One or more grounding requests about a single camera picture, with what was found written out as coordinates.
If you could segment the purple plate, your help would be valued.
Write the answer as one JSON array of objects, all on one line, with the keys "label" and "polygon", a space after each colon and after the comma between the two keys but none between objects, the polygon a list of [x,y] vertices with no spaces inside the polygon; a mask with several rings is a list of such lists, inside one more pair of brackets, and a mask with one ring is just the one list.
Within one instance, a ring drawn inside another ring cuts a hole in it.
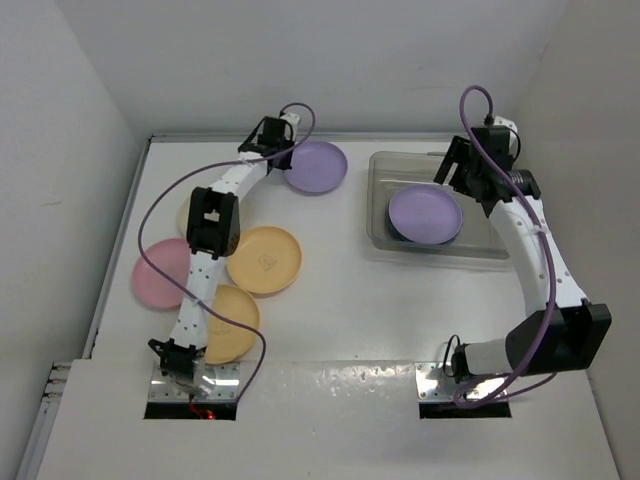
[{"label": "purple plate", "polygon": [[293,151],[287,183],[308,194],[324,194],[337,189],[348,172],[344,152],[329,142],[305,142]]},{"label": "purple plate", "polygon": [[422,245],[453,241],[464,223],[458,201],[432,184],[414,184],[397,191],[389,201],[387,216],[403,240]]}]

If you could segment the teal scalloped plate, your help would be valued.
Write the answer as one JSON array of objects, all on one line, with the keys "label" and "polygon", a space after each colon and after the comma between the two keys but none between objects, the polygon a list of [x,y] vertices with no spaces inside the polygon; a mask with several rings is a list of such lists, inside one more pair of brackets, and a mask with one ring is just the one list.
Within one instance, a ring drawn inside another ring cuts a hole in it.
[{"label": "teal scalloped plate", "polygon": [[[408,242],[408,243],[412,243],[412,240],[409,240],[408,238],[406,238],[405,236],[403,236],[394,226],[394,224],[392,223],[390,216],[388,213],[385,214],[385,227],[387,229],[388,235],[390,238],[392,238],[393,240],[396,241],[401,241],[401,242]],[[451,238],[449,238],[447,241],[444,242],[440,242],[440,245],[449,245],[451,243],[453,243],[456,240],[457,236],[453,236]]]}]

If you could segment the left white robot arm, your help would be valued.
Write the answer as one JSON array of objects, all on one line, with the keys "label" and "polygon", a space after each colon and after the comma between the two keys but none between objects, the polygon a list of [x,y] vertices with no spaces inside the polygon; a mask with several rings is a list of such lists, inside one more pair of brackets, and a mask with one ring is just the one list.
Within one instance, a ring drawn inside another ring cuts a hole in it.
[{"label": "left white robot arm", "polygon": [[207,187],[196,187],[190,196],[186,238],[189,268],[186,291],[169,339],[151,340],[160,371],[183,384],[196,382],[196,372],[208,343],[209,312],[226,260],[240,240],[239,204],[273,167],[290,164],[300,117],[282,111],[264,117],[238,147],[236,161]]}]

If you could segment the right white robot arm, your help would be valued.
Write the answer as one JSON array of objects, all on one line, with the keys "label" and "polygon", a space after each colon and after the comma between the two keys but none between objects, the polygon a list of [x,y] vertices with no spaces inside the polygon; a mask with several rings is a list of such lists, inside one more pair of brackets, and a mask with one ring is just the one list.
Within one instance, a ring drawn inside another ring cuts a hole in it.
[{"label": "right white robot arm", "polygon": [[452,375],[463,382],[586,370],[611,326],[611,312],[578,286],[548,229],[534,176],[514,169],[515,131],[505,125],[471,131],[471,140],[453,138],[435,180],[482,206],[512,260],[525,318],[503,338],[458,345]]}]

